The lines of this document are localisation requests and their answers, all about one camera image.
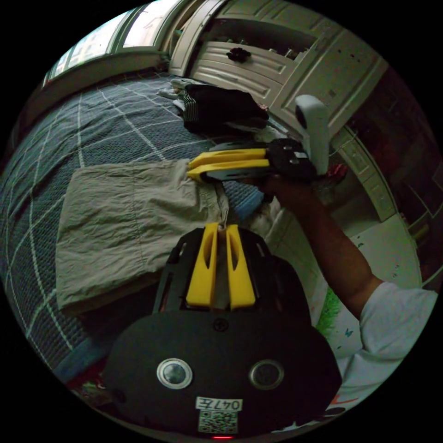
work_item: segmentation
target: hand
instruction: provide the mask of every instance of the hand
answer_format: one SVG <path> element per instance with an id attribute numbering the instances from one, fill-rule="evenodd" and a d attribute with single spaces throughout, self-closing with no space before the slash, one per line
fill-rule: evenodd
<path id="1" fill-rule="evenodd" d="M 245 179 L 242 182 L 256 186 L 264 194 L 277 197 L 280 205 L 288 209 L 297 203 L 306 201 L 306 199 L 314 198 L 308 185 L 286 179 L 280 175 L 271 175 L 264 179 Z"/>

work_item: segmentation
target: bed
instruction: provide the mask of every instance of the bed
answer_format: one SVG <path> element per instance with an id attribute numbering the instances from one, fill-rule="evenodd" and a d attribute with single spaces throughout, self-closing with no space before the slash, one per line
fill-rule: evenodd
<path id="1" fill-rule="evenodd" d="M 63 383 L 101 361 L 114 339 L 150 311 L 155 285 L 83 318 L 66 318 L 55 297 L 55 243 L 76 168 L 192 158 L 236 135 L 192 134 L 172 101 L 157 95 L 173 76 L 155 69 L 111 78 L 47 112 L 16 147 L 2 175 L 0 276 L 13 313 L 37 355 Z M 263 198 L 225 186 L 230 206 L 251 213 Z"/>

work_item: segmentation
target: label sticker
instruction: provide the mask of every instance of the label sticker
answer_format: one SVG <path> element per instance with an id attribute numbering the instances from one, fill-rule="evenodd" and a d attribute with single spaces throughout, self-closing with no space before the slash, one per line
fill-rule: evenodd
<path id="1" fill-rule="evenodd" d="M 226 411 L 200 410 L 198 431 L 211 434 L 237 434 L 238 413 Z"/>
<path id="2" fill-rule="evenodd" d="M 195 401 L 195 408 L 204 411 L 240 412 L 242 407 L 242 399 L 197 397 Z"/>
<path id="3" fill-rule="evenodd" d="M 198 431 L 211 434 L 237 434 L 238 412 L 242 399 L 197 397 L 195 408 L 200 410 Z"/>

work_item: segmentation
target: window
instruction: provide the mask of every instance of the window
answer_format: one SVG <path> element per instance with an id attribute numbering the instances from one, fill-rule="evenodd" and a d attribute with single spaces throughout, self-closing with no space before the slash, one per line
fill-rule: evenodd
<path id="1" fill-rule="evenodd" d="M 57 62 L 57 67 L 55 69 L 54 75 L 53 77 L 56 77 L 57 75 L 61 74 L 66 66 L 66 62 L 68 60 L 68 55 L 70 53 L 71 50 L 69 50 L 68 52 L 66 52 L 61 59 Z"/>
<path id="2" fill-rule="evenodd" d="M 86 37 L 82 38 L 76 45 L 68 63 L 68 68 L 72 68 L 79 63 L 90 60 L 94 57 L 100 57 L 106 53 L 108 43 L 112 34 L 119 26 L 126 12 L 118 17 L 109 20 L 95 31 L 92 31 Z"/>
<path id="3" fill-rule="evenodd" d="M 132 25 L 123 47 L 154 46 L 164 17 L 178 2 L 179 0 L 156 0 L 149 3 Z"/>

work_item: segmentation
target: person's arm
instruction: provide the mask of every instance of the person's arm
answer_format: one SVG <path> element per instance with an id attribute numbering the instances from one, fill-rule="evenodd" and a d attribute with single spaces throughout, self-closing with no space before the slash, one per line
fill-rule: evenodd
<path id="1" fill-rule="evenodd" d="M 297 217 L 325 280 L 359 320 L 367 300 L 383 283 L 373 275 L 363 254 L 337 226 L 309 187 L 271 177 L 259 188 L 275 195 L 280 204 Z"/>

